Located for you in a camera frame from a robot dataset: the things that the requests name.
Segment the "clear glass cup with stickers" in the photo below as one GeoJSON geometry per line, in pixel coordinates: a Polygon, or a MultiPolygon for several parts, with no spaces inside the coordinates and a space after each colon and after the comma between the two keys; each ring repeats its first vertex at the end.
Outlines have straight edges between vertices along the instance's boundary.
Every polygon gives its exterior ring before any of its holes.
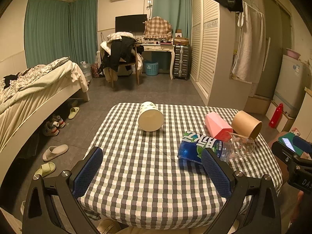
{"type": "Polygon", "coordinates": [[[255,149],[255,141],[253,138],[229,133],[230,139],[227,142],[230,148],[230,158],[241,158],[250,156],[255,149]]]}

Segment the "wooden chair piled with clothes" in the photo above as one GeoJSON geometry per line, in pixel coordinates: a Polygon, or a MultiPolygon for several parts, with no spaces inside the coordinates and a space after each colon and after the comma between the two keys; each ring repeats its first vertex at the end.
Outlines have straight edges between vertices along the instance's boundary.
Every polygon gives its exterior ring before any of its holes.
{"type": "Polygon", "coordinates": [[[144,46],[130,32],[116,32],[107,36],[100,44],[100,67],[106,81],[112,86],[118,79],[118,69],[124,66],[126,70],[135,70],[137,85],[140,84],[140,74],[143,70],[142,53],[144,46]]]}

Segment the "pink faceted cup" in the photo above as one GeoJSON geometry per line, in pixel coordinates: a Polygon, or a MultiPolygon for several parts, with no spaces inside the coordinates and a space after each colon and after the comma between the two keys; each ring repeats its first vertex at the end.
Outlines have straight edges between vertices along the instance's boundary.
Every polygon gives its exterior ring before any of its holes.
{"type": "Polygon", "coordinates": [[[231,139],[233,128],[216,112],[210,112],[205,116],[205,125],[211,137],[227,142],[231,139]]]}

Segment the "brown kraft paper cup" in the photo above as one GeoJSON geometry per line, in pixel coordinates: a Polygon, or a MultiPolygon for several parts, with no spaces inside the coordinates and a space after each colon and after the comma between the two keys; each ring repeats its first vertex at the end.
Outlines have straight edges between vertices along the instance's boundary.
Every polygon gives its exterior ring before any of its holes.
{"type": "Polygon", "coordinates": [[[234,116],[231,126],[237,134],[255,140],[261,131],[262,121],[241,110],[234,116]]]}

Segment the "white louvered wardrobe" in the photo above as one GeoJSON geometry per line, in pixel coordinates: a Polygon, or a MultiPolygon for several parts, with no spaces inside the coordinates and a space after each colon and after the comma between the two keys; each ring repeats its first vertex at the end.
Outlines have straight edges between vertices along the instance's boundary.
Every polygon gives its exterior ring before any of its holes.
{"type": "Polygon", "coordinates": [[[213,0],[191,0],[191,5],[190,81],[206,106],[243,110],[252,85],[230,76],[235,13],[213,0]]]}

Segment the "plaid cloth cover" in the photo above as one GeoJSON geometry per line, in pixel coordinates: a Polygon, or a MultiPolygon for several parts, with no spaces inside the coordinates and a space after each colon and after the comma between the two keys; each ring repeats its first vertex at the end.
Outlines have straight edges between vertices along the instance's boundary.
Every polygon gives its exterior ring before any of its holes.
{"type": "Polygon", "coordinates": [[[172,26],[167,20],[155,16],[145,22],[143,36],[145,39],[161,39],[169,41],[172,38],[172,26]]]}

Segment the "bed with beige bedding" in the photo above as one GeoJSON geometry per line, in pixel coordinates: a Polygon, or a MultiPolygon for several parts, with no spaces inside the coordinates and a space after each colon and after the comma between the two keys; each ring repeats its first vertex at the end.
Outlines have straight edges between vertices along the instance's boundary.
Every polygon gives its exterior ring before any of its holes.
{"type": "Polygon", "coordinates": [[[68,58],[33,67],[6,89],[1,79],[1,149],[29,115],[73,83],[78,83],[83,92],[88,91],[82,70],[68,58]]]}

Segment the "white red sneaker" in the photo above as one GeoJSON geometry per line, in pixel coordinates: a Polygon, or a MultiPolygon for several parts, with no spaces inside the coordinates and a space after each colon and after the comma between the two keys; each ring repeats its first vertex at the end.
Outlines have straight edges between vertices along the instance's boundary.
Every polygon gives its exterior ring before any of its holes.
{"type": "Polygon", "coordinates": [[[43,135],[44,136],[57,136],[59,134],[58,130],[59,123],[56,121],[47,121],[43,127],[43,135]]]}

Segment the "blue plastic water bottle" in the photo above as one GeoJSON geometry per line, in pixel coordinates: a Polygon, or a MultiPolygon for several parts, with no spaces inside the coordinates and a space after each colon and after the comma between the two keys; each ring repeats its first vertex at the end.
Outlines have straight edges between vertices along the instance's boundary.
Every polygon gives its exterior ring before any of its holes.
{"type": "Polygon", "coordinates": [[[177,156],[179,159],[201,164],[201,155],[206,149],[211,149],[221,161],[227,162],[232,146],[229,142],[188,130],[183,134],[177,156]]]}

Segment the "green window curtain left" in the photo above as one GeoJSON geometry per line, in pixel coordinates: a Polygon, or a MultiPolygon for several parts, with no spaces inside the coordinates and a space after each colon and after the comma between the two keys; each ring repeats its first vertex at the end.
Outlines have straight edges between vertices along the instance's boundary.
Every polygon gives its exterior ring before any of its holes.
{"type": "Polygon", "coordinates": [[[98,0],[28,0],[24,49],[28,68],[69,57],[93,64],[97,52],[98,0]]]}

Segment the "hanging beige towel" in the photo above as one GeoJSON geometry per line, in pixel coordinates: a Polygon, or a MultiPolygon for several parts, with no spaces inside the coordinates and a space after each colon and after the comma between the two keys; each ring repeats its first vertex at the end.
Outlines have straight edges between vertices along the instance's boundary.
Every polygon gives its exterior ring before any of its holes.
{"type": "Polygon", "coordinates": [[[238,17],[240,28],[238,52],[232,68],[232,77],[248,83],[258,83],[265,58],[265,18],[262,12],[243,2],[238,17]]]}

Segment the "smartphone in green case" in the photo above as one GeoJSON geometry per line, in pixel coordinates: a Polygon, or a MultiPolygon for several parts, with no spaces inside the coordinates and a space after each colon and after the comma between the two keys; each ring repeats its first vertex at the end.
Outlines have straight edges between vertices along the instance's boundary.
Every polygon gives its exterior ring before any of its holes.
{"type": "Polygon", "coordinates": [[[293,139],[295,137],[294,133],[288,132],[278,138],[278,141],[281,142],[283,145],[285,145],[287,148],[301,156],[303,154],[303,150],[298,148],[293,144],[293,139]]]}

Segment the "large clear water jug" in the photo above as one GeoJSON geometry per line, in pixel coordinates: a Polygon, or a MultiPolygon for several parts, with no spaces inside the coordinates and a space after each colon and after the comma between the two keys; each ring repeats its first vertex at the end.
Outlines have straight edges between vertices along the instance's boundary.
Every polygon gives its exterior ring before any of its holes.
{"type": "Polygon", "coordinates": [[[89,82],[89,81],[92,81],[92,73],[91,73],[91,67],[90,67],[90,64],[87,63],[86,61],[82,61],[79,65],[79,67],[81,68],[85,78],[86,78],[86,81],[89,82]]]}

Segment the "white paper cup green print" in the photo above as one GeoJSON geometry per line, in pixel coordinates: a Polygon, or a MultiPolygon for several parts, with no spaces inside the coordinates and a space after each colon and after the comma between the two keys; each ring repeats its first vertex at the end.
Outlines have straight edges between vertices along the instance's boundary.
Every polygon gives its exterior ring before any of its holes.
{"type": "Polygon", "coordinates": [[[143,131],[155,132],[162,127],[164,116],[153,102],[146,101],[140,106],[137,122],[143,131]]]}

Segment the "black flat television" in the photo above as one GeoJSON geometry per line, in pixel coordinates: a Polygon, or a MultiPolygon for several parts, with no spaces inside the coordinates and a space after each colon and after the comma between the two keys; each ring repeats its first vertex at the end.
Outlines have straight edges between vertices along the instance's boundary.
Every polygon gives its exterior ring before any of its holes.
{"type": "Polygon", "coordinates": [[[116,32],[144,32],[145,22],[148,20],[146,14],[117,16],[115,18],[116,32]]]}

